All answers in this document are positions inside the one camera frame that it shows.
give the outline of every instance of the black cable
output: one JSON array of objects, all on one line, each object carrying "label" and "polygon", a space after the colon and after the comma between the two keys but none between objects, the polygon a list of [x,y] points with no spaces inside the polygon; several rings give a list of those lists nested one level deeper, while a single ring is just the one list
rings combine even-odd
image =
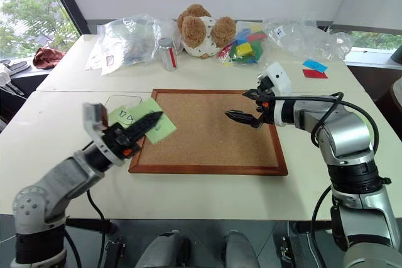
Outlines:
[{"label": "black cable", "polygon": [[318,142],[315,137],[318,129],[323,125],[323,123],[331,115],[331,113],[337,108],[339,103],[342,101],[344,94],[342,92],[337,92],[336,94],[332,94],[331,96],[333,96],[333,97],[338,96],[338,97],[337,97],[336,101],[332,104],[330,109],[328,111],[326,111],[326,113],[323,115],[323,117],[315,124],[315,126],[312,130],[311,136],[310,136],[313,145],[316,147],[319,147]]},{"label": "black cable", "polygon": [[64,236],[67,239],[67,242],[70,244],[71,249],[73,250],[75,261],[77,262],[77,268],[82,268],[80,254],[78,253],[78,250],[74,244],[73,239],[71,239],[70,235],[66,230],[64,230]]},{"label": "black cable", "polygon": [[314,208],[312,222],[310,225],[310,228],[311,228],[310,234],[312,236],[313,246],[315,249],[315,253],[317,254],[318,260],[320,261],[321,268],[327,268],[327,266],[325,265],[325,261],[324,261],[324,258],[322,257],[320,249],[318,249],[317,241],[315,240],[315,220],[317,219],[317,213],[318,213],[318,210],[320,209],[321,203],[323,202],[325,196],[327,196],[327,194],[329,193],[330,190],[331,190],[331,186],[328,186],[325,189],[325,191],[322,193],[322,195],[320,196],[320,199],[318,199],[317,204],[315,205],[315,208]]},{"label": "black cable", "polygon": [[[270,99],[271,100],[313,100],[313,101],[317,101],[317,102],[330,102],[330,103],[334,103],[337,101],[337,99],[330,99],[328,97],[272,97]],[[343,100],[340,101],[339,104],[344,105],[346,107],[350,107],[350,108],[360,112],[370,122],[370,125],[371,125],[373,133],[374,133],[374,143],[373,143],[372,148],[374,150],[374,153],[376,154],[377,150],[378,150],[378,144],[379,144],[379,132],[378,132],[378,127],[377,127],[374,119],[372,119],[370,114],[368,114],[364,109],[360,108],[357,105],[354,105],[349,102],[345,102]]]},{"label": "black cable", "polygon": [[102,223],[102,227],[101,227],[101,233],[102,233],[102,246],[100,249],[100,254],[99,254],[99,260],[98,260],[98,265],[97,268],[101,268],[101,264],[102,264],[102,259],[103,259],[103,253],[105,250],[105,217],[103,216],[103,213],[101,212],[101,210],[99,209],[98,206],[96,206],[96,204],[94,203],[94,201],[92,200],[92,197],[90,195],[90,191],[87,190],[87,197],[89,200],[89,203],[92,205],[92,207],[96,210],[96,212],[99,214],[99,216],[101,217],[101,223]]}]

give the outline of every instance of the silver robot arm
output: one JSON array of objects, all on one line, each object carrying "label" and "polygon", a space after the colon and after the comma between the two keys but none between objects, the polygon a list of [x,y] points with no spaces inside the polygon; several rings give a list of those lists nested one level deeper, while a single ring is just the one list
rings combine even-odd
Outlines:
[{"label": "silver robot arm", "polygon": [[156,125],[161,115],[147,114],[127,129],[118,123],[108,127],[102,104],[84,104],[84,127],[93,142],[22,189],[14,199],[16,258],[12,268],[65,265],[66,207],[101,180],[112,165],[121,166],[139,151],[136,141]]},{"label": "silver robot arm", "polygon": [[402,267],[398,252],[400,234],[385,184],[378,174],[369,131],[362,119],[339,104],[328,115],[335,96],[283,97],[291,95],[289,78],[274,63],[259,76],[259,87],[246,97],[256,101],[260,118],[238,110],[226,112],[236,122],[259,127],[262,123],[313,133],[327,164],[333,206],[332,232],[335,243],[346,251],[344,267]]}]

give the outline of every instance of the blue paper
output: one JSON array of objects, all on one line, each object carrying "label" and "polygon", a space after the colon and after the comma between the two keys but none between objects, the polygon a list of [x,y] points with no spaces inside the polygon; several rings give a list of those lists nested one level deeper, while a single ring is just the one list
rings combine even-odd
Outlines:
[{"label": "blue paper", "polygon": [[306,60],[303,63],[303,65],[308,68],[314,69],[320,73],[324,73],[324,71],[326,71],[326,69],[328,68],[325,65],[322,65],[321,63],[314,61],[314,60]]},{"label": "blue paper", "polygon": [[248,42],[246,37],[236,38],[236,45],[242,45]]}]

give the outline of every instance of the clear plastic bag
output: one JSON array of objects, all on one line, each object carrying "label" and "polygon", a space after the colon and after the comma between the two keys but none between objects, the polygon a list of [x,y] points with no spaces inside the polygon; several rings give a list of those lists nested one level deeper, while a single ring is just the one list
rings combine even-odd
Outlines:
[{"label": "clear plastic bag", "polygon": [[263,31],[278,47],[301,58],[344,60],[356,39],[346,33],[328,34],[316,21],[267,19]]},{"label": "clear plastic bag", "polygon": [[258,63],[264,52],[261,42],[266,38],[261,23],[238,21],[236,37],[218,52],[216,59],[225,65]]},{"label": "clear plastic bag", "polygon": [[123,18],[97,27],[98,37],[85,69],[102,69],[106,75],[120,67],[151,62],[157,57],[158,41],[169,37],[176,53],[183,50],[177,24],[147,14]]}]

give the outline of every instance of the table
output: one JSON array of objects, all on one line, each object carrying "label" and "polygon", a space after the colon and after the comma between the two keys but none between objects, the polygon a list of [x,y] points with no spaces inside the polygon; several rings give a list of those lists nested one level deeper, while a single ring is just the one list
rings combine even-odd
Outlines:
[{"label": "table", "polygon": [[[214,58],[201,60],[185,52],[178,55],[178,70],[167,72],[161,63],[124,67],[106,76],[101,70],[85,71],[85,64],[96,41],[96,35],[83,35],[71,47],[37,91],[81,92],[151,92],[154,88],[175,89],[250,89],[262,67],[228,67]],[[326,63],[328,79],[305,78],[303,60],[274,50],[269,60],[278,60],[287,72],[292,91],[304,92],[363,92],[364,89],[342,62]]]},{"label": "table", "polygon": [[[82,126],[82,102],[105,103],[112,95],[143,100],[150,96],[34,92],[29,97],[0,134],[0,213],[11,214],[13,196],[22,187],[90,141]],[[395,160],[402,152],[402,142],[365,92],[346,92],[344,99],[367,110],[378,124],[381,140],[377,166],[381,176],[393,180],[388,193],[395,215],[402,217],[402,169]],[[129,174],[126,161],[124,166],[106,172],[106,177],[91,188],[92,196],[106,218],[309,220],[329,185],[327,167],[309,133],[293,126],[277,129],[289,171],[286,177]],[[330,204],[326,198],[319,219],[330,218]],[[67,215],[98,218],[85,194],[71,202]]]}]

